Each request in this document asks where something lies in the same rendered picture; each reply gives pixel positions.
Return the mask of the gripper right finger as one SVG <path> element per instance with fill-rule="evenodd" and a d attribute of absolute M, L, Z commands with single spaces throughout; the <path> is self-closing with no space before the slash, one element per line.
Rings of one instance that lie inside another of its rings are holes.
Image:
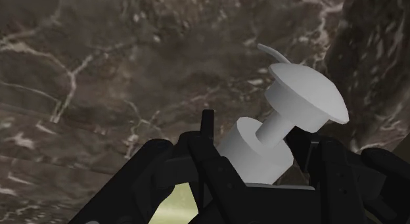
<path fill-rule="evenodd" d="M 321 224 L 410 224 L 410 164 L 382 148 L 349 151 L 340 141 L 298 127 L 285 137 L 320 194 Z"/>

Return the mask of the white soap dispenser bottle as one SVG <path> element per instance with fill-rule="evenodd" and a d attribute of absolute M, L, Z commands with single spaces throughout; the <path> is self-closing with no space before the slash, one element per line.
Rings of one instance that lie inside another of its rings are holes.
<path fill-rule="evenodd" d="M 331 80 L 313 68 L 291 63 L 271 47 L 258 44 L 257 48 L 276 59 L 269 66 L 274 81 L 265 91 L 273 110 L 263 122 L 240 117 L 217 150 L 244 182 L 272 185 L 293 164 L 294 155 L 284 140 L 293 128 L 315 133 L 328 121 L 345 124 L 350 119 Z"/>

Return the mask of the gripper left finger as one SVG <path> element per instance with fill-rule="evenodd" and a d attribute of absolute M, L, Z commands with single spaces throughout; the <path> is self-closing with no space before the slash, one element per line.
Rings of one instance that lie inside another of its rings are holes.
<path fill-rule="evenodd" d="M 147 141 L 68 224 L 149 224 L 176 185 L 190 183 L 198 214 L 189 224 L 250 224 L 235 200 L 246 185 L 213 144 L 214 112 L 177 144 Z"/>

